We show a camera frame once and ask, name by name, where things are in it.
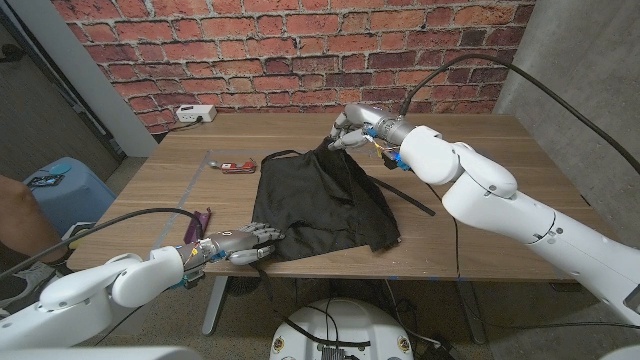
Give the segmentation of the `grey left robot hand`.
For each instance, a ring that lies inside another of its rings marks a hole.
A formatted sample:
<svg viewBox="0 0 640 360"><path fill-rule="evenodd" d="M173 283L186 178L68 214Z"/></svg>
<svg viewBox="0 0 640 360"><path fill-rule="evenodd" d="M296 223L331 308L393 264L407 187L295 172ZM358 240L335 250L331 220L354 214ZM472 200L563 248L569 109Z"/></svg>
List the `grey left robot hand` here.
<svg viewBox="0 0 640 360"><path fill-rule="evenodd" d="M176 248L185 273L201 270L207 263L222 260L237 266L261 260L275 251L275 243L285 238L266 223L250 223L237 230L210 234L207 238Z"/></svg>

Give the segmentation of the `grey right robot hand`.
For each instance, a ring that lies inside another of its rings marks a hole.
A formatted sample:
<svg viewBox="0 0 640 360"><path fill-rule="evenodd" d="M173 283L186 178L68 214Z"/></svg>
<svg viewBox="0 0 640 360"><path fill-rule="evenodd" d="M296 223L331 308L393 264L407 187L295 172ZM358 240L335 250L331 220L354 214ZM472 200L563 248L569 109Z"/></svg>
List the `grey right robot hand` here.
<svg viewBox="0 0 640 360"><path fill-rule="evenodd" d="M403 116L368 105L348 104L334 121L327 148L361 147L368 142L368 137L399 146L414 128Z"/></svg>

